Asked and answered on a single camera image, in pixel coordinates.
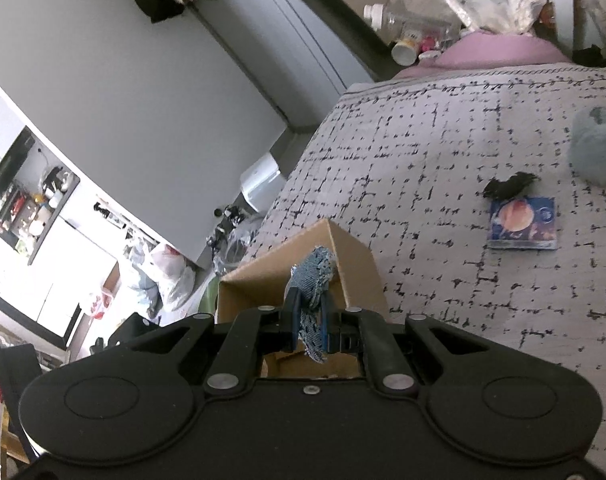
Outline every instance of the pink cloth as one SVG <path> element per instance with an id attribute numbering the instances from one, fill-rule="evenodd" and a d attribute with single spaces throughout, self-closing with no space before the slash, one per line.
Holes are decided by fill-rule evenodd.
<path id="1" fill-rule="evenodd" d="M 436 59 L 425 59 L 401 70 L 394 79 L 425 77 L 448 70 L 474 70 L 504 66 L 571 63 L 547 40 L 516 34 L 472 32 Z"/>

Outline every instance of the white fabric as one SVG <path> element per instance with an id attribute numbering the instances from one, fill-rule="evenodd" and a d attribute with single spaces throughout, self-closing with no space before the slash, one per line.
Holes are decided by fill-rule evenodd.
<path id="1" fill-rule="evenodd" d="M 425 313 L 584 375 L 604 421 L 588 454 L 606 472 L 606 191 L 573 177 L 570 127 L 606 106 L 606 69 L 570 64 L 350 89 L 321 124 L 249 256 L 318 218 L 370 247 L 389 320 Z M 541 177 L 557 251 L 486 248 L 493 176 Z"/>

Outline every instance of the silver bolt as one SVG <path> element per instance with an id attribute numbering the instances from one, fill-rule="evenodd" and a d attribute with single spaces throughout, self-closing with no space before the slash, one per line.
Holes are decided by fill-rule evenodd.
<path id="1" fill-rule="evenodd" d="M 238 384 L 238 377 L 232 374 L 214 374 L 208 379 L 208 386 L 215 390 L 229 390 Z"/>
<path id="2" fill-rule="evenodd" d="M 391 390 L 406 390 L 414 386 L 414 379 L 405 374 L 391 374 L 383 378 L 383 385 Z"/>
<path id="3" fill-rule="evenodd" d="M 303 388 L 303 393 L 306 395 L 316 395 L 321 393 L 321 388 L 314 386 L 313 384 L 309 384 Z"/>

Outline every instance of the open cardboard box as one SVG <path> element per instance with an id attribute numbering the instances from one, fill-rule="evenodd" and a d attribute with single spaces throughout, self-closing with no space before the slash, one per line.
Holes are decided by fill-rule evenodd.
<path id="1" fill-rule="evenodd" d="M 261 305 L 282 306 L 291 268 L 299 264 L 317 246 L 336 254 L 337 275 L 329 291 L 339 309 L 359 306 L 387 315 L 387 303 L 381 278 L 369 249 L 338 225 L 321 219 L 267 254 L 248 262 L 223 277 L 219 285 L 219 322 L 234 321 L 246 308 Z M 358 377 L 356 357 L 347 354 L 328 356 L 325 364 L 312 361 L 302 352 L 279 352 L 265 357 L 263 375 L 269 377 L 318 378 Z"/>

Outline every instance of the small blue package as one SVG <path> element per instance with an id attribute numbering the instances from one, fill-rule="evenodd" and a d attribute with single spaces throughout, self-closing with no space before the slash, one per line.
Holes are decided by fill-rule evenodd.
<path id="1" fill-rule="evenodd" d="M 553 198 L 495 200 L 490 208 L 491 249 L 557 248 Z"/>

